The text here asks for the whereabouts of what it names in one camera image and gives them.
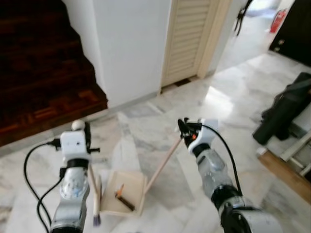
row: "door frame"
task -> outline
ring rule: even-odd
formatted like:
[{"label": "door frame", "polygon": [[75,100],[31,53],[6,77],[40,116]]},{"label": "door frame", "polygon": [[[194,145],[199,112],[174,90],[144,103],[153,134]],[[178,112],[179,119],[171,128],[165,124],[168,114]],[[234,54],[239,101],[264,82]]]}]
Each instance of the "door frame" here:
[{"label": "door frame", "polygon": [[[162,66],[162,77],[161,77],[160,90],[162,88],[163,80],[166,75],[166,70],[167,70],[167,65],[168,65],[168,60],[169,60],[169,51],[170,51],[171,42],[172,42],[173,26],[174,26],[176,14],[177,14],[178,1],[180,0],[172,0],[172,3],[171,3],[171,12],[170,12],[168,33],[167,33],[166,46],[165,46],[164,62]],[[211,0],[211,1],[217,1],[218,5],[217,5],[215,17],[213,19],[213,23],[210,29],[210,35],[212,36],[208,37],[207,44],[205,46],[199,68],[196,72],[196,75],[200,79],[205,78],[207,74],[208,66],[214,55],[214,51],[215,51],[217,42],[221,34],[223,24],[225,22],[228,10],[233,0]]]}]

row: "wooden staircase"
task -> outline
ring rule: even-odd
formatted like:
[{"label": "wooden staircase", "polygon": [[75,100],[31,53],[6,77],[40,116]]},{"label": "wooden staircase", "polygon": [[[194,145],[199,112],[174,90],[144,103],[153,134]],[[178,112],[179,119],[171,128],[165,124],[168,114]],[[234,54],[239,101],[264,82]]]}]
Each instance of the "wooden staircase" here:
[{"label": "wooden staircase", "polygon": [[61,0],[0,4],[0,146],[107,108]]}]

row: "black cable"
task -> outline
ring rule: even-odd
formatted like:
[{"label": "black cable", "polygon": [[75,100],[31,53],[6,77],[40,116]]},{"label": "black cable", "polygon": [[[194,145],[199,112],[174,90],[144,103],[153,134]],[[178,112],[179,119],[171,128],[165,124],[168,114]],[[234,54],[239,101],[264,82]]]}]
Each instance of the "black cable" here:
[{"label": "black cable", "polygon": [[[61,183],[62,180],[63,180],[63,177],[61,177],[56,184],[54,184],[48,191],[46,191],[45,194],[43,194],[42,197],[40,198],[40,200],[38,201],[38,204],[37,204],[37,215],[39,216],[39,219],[40,219],[40,221],[42,223],[44,221],[43,221],[43,218],[42,218],[41,213],[40,213],[40,205],[43,205],[42,201],[45,198],[45,196],[48,195],[48,193],[51,192],[56,186],[58,186],[59,183]],[[44,225],[44,228],[45,228],[46,232],[49,233],[49,229],[47,228],[46,225]]]},{"label": "black cable", "polygon": [[216,130],[214,130],[212,127],[209,127],[209,126],[203,125],[203,124],[202,124],[202,126],[205,127],[205,128],[207,128],[207,129],[209,129],[209,130],[211,130],[211,131],[213,131],[213,132],[220,138],[220,140],[223,142],[225,148],[226,148],[227,151],[228,151],[228,154],[229,154],[229,156],[230,156],[230,159],[231,159],[231,163],[232,163],[232,166],[233,166],[233,172],[234,172],[234,178],[235,178],[235,182],[237,183],[237,187],[238,187],[238,192],[239,192],[239,194],[240,194],[241,196],[243,196],[242,190],[241,190],[241,186],[240,186],[239,177],[238,177],[237,167],[236,167],[236,165],[235,165],[234,158],[233,158],[233,155],[232,155],[232,153],[231,153],[231,150],[230,150],[228,144],[225,142],[225,140],[223,139],[223,137],[222,137]]},{"label": "black cable", "polygon": [[[50,145],[50,144],[49,144],[49,143],[42,143],[42,144],[39,144],[39,145],[35,146],[34,148],[32,148],[32,149],[28,152],[28,154],[26,155],[26,158],[25,158],[25,161],[24,161],[24,178],[25,178],[26,184],[28,185],[28,187],[29,187],[29,189],[31,190],[32,194],[35,196],[35,198],[36,198],[38,201],[40,200],[40,198],[39,198],[38,194],[36,193],[36,191],[34,190],[34,188],[32,187],[32,185],[30,184],[29,179],[28,179],[28,175],[27,175],[27,163],[28,163],[28,160],[29,160],[29,157],[30,157],[31,153],[32,153],[35,149],[37,149],[37,148],[39,148],[39,147],[42,147],[42,146],[45,146],[45,145]],[[49,212],[48,212],[47,208],[45,207],[45,205],[44,205],[43,203],[41,203],[41,206],[42,206],[42,208],[43,208],[43,210],[44,210],[44,212],[45,212],[45,214],[46,214],[46,216],[47,216],[47,218],[48,218],[49,224],[51,225],[52,221],[51,221],[51,217],[50,217],[50,215],[49,215]],[[42,221],[42,224],[43,224],[44,227],[47,229],[47,226],[46,226],[46,224],[45,224],[44,221]]]}]

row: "cream door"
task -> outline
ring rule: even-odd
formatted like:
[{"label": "cream door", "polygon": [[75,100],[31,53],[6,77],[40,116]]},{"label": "cream door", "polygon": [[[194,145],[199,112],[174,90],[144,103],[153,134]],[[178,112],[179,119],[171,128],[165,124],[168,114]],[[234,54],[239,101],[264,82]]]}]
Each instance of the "cream door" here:
[{"label": "cream door", "polygon": [[219,0],[173,0],[162,86],[196,75]]}]

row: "fire extinguisher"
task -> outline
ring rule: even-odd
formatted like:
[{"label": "fire extinguisher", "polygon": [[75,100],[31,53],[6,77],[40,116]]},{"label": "fire extinguisher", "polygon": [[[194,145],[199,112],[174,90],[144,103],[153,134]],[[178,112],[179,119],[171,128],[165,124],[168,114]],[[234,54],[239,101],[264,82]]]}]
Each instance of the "fire extinguisher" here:
[{"label": "fire extinguisher", "polygon": [[286,9],[284,10],[279,10],[276,14],[276,16],[273,19],[273,22],[271,24],[270,32],[271,33],[276,33],[279,26],[282,24],[284,18],[286,16]]}]

